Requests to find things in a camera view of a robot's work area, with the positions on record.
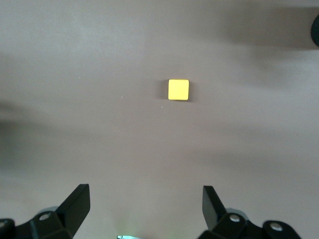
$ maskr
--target black object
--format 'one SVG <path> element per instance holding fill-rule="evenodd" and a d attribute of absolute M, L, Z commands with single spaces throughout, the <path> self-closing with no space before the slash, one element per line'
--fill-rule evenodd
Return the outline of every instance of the black object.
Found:
<path fill-rule="evenodd" d="M 0 239 L 72 239 L 89 211 L 89 185 L 80 184 L 55 212 L 39 213 L 19 226 L 0 219 Z"/>
<path fill-rule="evenodd" d="M 203 188 L 203 214 L 208 231 L 199 239 L 301 239 L 288 224 L 266 221 L 263 228 L 237 213 L 228 213 L 211 186 Z"/>
<path fill-rule="evenodd" d="M 311 38 L 316 46 L 319 46 L 319 15 L 315 18 L 311 27 Z"/>

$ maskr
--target yellow block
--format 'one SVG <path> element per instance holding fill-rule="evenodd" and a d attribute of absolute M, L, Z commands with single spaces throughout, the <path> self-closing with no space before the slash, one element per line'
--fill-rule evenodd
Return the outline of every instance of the yellow block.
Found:
<path fill-rule="evenodd" d="M 189 81 L 186 79 L 171 79 L 168 81 L 169 100 L 188 100 Z"/>

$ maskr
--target beige surface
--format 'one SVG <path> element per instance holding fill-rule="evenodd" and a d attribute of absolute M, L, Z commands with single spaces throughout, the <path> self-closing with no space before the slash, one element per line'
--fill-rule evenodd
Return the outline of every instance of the beige surface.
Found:
<path fill-rule="evenodd" d="M 0 2 L 0 218 L 89 183 L 77 239 L 195 239 L 203 185 L 319 235 L 313 1 Z M 168 79 L 190 100 L 169 101 Z"/>

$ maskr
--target screw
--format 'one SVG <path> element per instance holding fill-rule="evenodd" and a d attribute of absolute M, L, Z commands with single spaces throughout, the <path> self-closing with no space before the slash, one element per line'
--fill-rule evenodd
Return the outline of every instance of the screw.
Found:
<path fill-rule="evenodd" d="M 240 222 L 239 216 L 237 216 L 237 215 L 235 215 L 235 214 L 230 215 L 229 218 L 230 218 L 231 221 L 233 221 L 233 222 L 235 222 L 235 223 Z"/>
<path fill-rule="evenodd" d="M 50 214 L 51 214 L 51 213 L 47 213 L 47 214 L 41 215 L 41 216 L 39 217 L 39 220 L 40 220 L 40 221 L 44 221 L 44 220 L 48 219 L 48 218 L 50 217 Z"/>
<path fill-rule="evenodd" d="M 278 232 L 281 232 L 283 230 L 283 227 L 279 225 L 278 223 L 270 223 L 270 227 Z"/>
<path fill-rule="evenodd" d="M 7 221 L 1 222 L 0 223 L 0 228 L 4 227 L 6 225 Z"/>

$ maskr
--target bolt head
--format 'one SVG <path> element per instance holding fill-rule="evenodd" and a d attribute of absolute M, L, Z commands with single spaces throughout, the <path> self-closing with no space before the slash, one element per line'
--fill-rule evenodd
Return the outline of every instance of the bolt head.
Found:
<path fill-rule="evenodd" d="M 270 223 L 270 227 L 278 232 L 281 232 L 283 230 L 283 227 L 279 225 L 278 223 Z"/>
<path fill-rule="evenodd" d="M 229 219 L 230 219 L 231 221 L 235 222 L 235 223 L 240 222 L 239 216 L 237 216 L 237 215 L 235 215 L 235 214 L 230 215 Z"/>
<path fill-rule="evenodd" d="M 6 225 L 7 221 L 0 222 L 0 228 L 4 227 Z"/>
<path fill-rule="evenodd" d="M 50 213 L 43 214 L 39 217 L 40 221 L 44 221 L 50 217 Z"/>

